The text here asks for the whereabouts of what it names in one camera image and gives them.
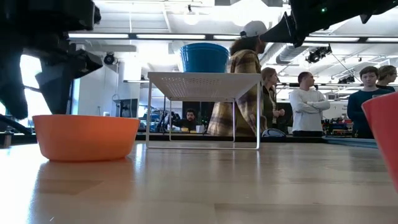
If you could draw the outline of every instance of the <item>white cap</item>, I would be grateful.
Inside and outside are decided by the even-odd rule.
[[[261,21],[251,21],[243,27],[241,37],[255,37],[267,32],[266,25]]]

